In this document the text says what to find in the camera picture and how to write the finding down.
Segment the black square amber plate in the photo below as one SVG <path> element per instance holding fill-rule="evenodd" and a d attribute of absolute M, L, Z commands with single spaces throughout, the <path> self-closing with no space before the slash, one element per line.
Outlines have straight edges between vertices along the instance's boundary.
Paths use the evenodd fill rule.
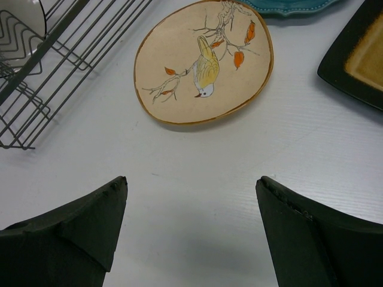
<path fill-rule="evenodd" d="M 382 1 L 364 1 L 322 59 L 318 76 L 382 110 Z"/>

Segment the tan bird plate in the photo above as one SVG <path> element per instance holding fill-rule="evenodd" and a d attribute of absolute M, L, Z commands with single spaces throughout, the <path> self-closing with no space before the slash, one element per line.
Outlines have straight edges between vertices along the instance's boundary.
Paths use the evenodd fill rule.
<path fill-rule="evenodd" d="M 250 103 L 272 74 L 273 45 L 261 15 L 239 1 L 199 1 L 159 22 L 135 56 L 143 110 L 174 125 L 227 116 Z"/>

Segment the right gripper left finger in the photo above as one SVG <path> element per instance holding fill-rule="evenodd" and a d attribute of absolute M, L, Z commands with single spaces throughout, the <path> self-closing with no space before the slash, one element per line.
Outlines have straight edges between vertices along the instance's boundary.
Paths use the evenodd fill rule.
<path fill-rule="evenodd" d="M 1 286 L 102 286 L 127 201 L 118 176 L 97 190 L 1 230 Z"/>

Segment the beige tree pattern plate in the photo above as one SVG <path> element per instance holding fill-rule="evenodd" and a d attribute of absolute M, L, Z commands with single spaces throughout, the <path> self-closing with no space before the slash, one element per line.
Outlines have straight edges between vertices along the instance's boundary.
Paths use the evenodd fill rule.
<path fill-rule="evenodd" d="M 1 65 L 18 72 L 47 32 L 41 1 L 1 0 Z"/>

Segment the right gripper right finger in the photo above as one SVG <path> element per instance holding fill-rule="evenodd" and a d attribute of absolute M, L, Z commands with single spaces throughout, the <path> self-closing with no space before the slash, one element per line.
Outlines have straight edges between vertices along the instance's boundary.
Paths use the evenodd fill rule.
<path fill-rule="evenodd" d="M 257 201 L 279 286 L 382 286 L 382 224 L 263 176 Z"/>

